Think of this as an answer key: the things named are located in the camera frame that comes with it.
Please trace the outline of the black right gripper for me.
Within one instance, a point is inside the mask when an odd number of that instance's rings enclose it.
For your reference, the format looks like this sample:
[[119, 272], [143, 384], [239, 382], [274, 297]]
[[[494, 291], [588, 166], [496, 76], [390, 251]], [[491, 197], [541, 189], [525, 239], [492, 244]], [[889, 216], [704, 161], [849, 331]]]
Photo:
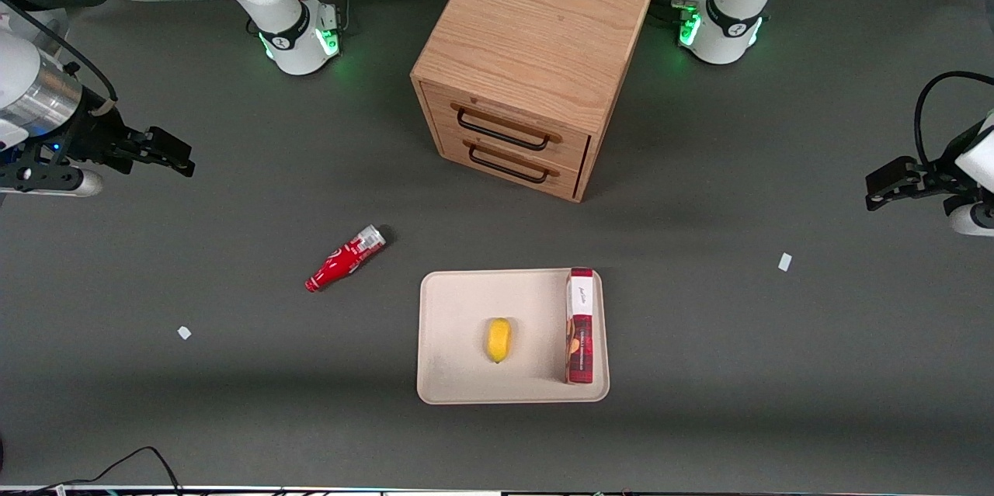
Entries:
[[184, 177], [194, 175], [196, 164], [189, 159], [192, 147], [170, 132], [150, 126], [146, 148], [140, 133], [122, 121], [113, 108], [95, 116], [90, 110], [103, 104], [102, 97], [84, 96], [79, 107], [63, 126], [61, 153], [75, 162], [103, 165], [117, 173], [129, 173], [136, 162], [159, 165]]

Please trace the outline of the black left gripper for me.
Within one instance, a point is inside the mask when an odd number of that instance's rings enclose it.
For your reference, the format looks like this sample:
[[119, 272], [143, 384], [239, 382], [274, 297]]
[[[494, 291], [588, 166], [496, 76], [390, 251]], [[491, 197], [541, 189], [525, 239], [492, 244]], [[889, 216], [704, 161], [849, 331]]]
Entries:
[[[979, 143], [978, 138], [984, 133], [987, 131], [982, 132], [982, 126], [971, 126], [955, 136], [940, 157], [930, 160], [924, 151], [922, 129], [917, 127], [917, 156], [926, 168], [927, 184], [974, 201], [984, 201], [987, 194], [983, 187], [955, 164], [960, 155]], [[885, 163], [865, 177], [867, 210], [876, 212], [888, 203], [922, 198], [926, 195], [926, 189], [920, 181], [922, 175], [916, 158], [899, 156]]]

